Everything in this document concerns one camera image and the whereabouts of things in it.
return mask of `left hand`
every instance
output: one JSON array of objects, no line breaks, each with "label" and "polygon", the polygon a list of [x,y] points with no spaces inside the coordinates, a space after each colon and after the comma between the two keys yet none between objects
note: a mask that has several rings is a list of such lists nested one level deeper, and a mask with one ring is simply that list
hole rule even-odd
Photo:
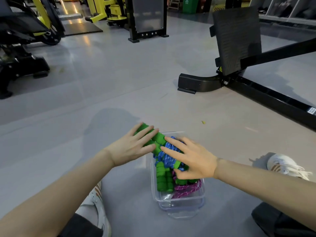
[{"label": "left hand", "polygon": [[115,167],[135,160],[145,154],[148,154],[149,152],[152,152],[155,149],[155,144],[145,147],[143,146],[159,132],[159,129],[155,129],[148,133],[154,128],[154,126],[151,125],[134,135],[141,125],[142,123],[135,125],[122,138],[104,148],[105,151],[109,152],[110,158],[113,161]]}]

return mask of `white sneaker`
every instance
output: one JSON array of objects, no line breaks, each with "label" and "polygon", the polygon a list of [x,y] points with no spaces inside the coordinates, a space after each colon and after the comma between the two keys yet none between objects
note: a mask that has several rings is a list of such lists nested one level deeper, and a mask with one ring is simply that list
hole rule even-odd
[{"label": "white sneaker", "polygon": [[286,155],[274,154],[267,162],[267,169],[275,172],[280,172],[284,175],[290,175],[299,177],[305,180],[308,179],[308,175],[311,172],[305,171],[301,166],[298,166],[296,162]]},{"label": "white sneaker", "polygon": [[84,205],[94,205],[98,212],[98,228],[103,230],[102,237],[111,236],[111,226],[105,215],[105,209],[102,202],[101,196],[101,181],[97,184],[96,187],[89,193],[80,206]]}]

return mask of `green trash bin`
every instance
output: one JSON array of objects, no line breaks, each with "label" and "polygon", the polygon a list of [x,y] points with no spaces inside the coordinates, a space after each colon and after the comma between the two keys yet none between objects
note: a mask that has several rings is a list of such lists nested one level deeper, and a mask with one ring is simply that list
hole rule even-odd
[{"label": "green trash bin", "polygon": [[193,14],[197,11],[199,0],[183,0],[183,13]]}]

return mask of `rubber mat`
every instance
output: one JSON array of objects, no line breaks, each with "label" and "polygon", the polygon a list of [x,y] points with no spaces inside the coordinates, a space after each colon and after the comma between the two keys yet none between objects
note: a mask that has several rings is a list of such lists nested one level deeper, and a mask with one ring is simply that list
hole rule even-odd
[{"label": "rubber mat", "polygon": [[103,32],[91,22],[64,24],[65,36],[82,35],[88,33]]},{"label": "rubber mat", "polygon": [[224,75],[239,71],[240,59],[262,52],[259,14],[255,7],[215,11],[213,19]]}]

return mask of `gray floor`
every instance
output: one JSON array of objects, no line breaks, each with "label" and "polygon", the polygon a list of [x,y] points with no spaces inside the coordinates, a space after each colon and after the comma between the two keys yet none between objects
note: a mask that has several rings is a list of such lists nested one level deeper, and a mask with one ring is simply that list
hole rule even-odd
[{"label": "gray floor", "polygon": [[[271,153],[283,153],[316,171],[313,131],[227,88],[177,91],[180,73],[216,71],[209,24],[168,17],[169,38],[137,44],[124,29],[97,25],[103,33],[30,45],[45,57],[50,75],[18,79],[10,86],[15,95],[0,102],[0,217],[140,120],[185,131],[221,158],[264,167]],[[262,36],[265,50],[289,42]],[[246,75],[316,105],[315,57],[249,68]],[[214,179],[205,180],[206,204],[196,217],[170,219],[153,201],[147,166],[140,158],[102,181],[113,236],[264,236],[250,216],[260,200]]]}]

